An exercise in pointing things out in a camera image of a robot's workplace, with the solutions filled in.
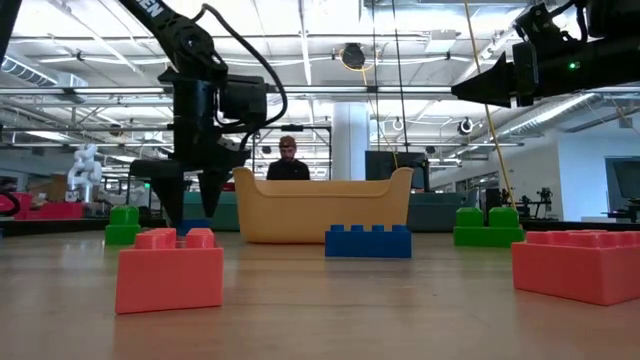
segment white pillar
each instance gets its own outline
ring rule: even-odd
[[[333,180],[365,180],[365,151],[369,150],[367,103],[335,103],[333,108]]]

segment wall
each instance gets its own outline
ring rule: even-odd
[[[611,122],[563,135],[558,154],[565,220],[603,217],[602,213],[609,211],[605,158],[640,156],[640,136]]]
[[[72,165],[73,153],[63,153],[56,149],[46,149],[43,156],[33,155],[31,150],[22,149],[0,152],[0,175],[17,177],[20,191],[27,185],[28,174],[63,174]]]
[[[556,135],[549,134],[542,138],[527,139],[524,147],[503,148],[502,152],[514,196],[519,199],[526,195],[532,200],[539,200],[540,197],[536,192],[543,187],[548,187],[553,193],[553,205],[547,216],[562,220],[563,196]],[[500,188],[506,188],[495,151],[491,153],[489,161],[467,161],[463,162],[462,168],[435,173],[432,176],[431,186],[455,183],[495,171],[500,171]]]

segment man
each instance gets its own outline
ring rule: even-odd
[[[267,180],[311,180],[309,167],[296,156],[296,139],[283,136],[280,139],[280,160],[269,165]]]

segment computer screen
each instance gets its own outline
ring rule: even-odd
[[[396,153],[398,167],[413,168],[413,179],[411,187],[414,189],[425,189],[428,191],[425,182],[425,173],[428,173],[428,163],[424,153]],[[367,151],[365,153],[366,178],[367,180],[387,180],[396,170],[396,164],[391,151]]]
[[[616,161],[613,169],[622,197],[640,198],[640,161]]]

